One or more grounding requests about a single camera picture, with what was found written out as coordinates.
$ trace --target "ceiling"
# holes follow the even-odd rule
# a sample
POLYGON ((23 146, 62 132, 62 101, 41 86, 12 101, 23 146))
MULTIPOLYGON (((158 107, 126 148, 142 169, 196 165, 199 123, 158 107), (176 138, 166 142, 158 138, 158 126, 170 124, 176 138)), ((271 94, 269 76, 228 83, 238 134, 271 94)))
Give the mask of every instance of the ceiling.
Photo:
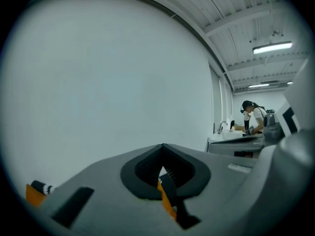
MULTIPOLYGON (((287 87, 313 48, 312 33, 288 0, 153 0, 180 17, 205 41, 233 93, 269 82, 287 87), (254 55, 253 47, 292 41, 290 49, 254 55)), ((255 91, 266 88, 255 88, 255 91)))

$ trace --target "white shirt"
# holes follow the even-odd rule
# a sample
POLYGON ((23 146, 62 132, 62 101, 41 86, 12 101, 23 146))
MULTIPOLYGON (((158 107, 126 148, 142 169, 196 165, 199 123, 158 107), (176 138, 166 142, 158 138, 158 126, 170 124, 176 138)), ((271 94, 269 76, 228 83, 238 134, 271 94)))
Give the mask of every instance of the white shirt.
POLYGON ((253 111, 253 115, 257 121, 258 118, 262 118, 262 120, 264 120, 265 115, 267 114, 267 112, 263 109, 263 108, 255 108, 253 111))
POLYGON ((250 117, 248 116, 249 114, 244 111, 244 120, 250 120, 250 117))

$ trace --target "person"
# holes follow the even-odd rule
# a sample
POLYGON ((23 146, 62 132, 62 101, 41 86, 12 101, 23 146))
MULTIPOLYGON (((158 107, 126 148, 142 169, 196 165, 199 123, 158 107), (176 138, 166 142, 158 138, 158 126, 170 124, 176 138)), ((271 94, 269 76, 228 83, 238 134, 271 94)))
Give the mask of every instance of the person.
POLYGON ((264 117, 267 114, 264 107, 258 106, 255 102, 246 100, 243 102, 242 107, 245 111, 250 114, 253 112, 253 115, 257 121, 258 126, 253 129, 253 134, 261 134, 264 129, 264 117))
POLYGON ((247 113, 246 111, 244 111, 244 127, 245 127, 245 130, 248 130, 249 127, 250 127, 250 114, 247 113))

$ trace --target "fluorescent light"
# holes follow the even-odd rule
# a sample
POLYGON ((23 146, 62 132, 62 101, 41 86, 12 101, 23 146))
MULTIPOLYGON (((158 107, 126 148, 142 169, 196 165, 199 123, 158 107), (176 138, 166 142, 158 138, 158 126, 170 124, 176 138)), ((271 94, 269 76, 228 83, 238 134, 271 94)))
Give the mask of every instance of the fluorescent light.
POLYGON ((276 44, 254 47, 252 49, 252 52, 254 54, 259 54, 259 53, 265 53, 265 52, 270 52, 270 51, 275 51, 275 50, 288 49, 288 48, 291 48, 291 46, 292 46, 291 41, 281 42, 281 43, 276 43, 276 44))
POLYGON ((252 85, 252 86, 249 86, 249 88, 259 88, 259 87, 266 87, 266 86, 269 86, 269 84, 252 85))

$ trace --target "faucet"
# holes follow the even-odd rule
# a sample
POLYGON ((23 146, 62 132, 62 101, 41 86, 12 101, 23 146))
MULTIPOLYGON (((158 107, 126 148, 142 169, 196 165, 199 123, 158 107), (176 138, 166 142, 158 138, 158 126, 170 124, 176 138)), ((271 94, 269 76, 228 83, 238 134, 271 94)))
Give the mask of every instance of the faucet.
POLYGON ((225 122, 226 125, 228 125, 226 121, 221 121, 218 134, 221 134, 222 123, 224 123, 224 122, 225 122))

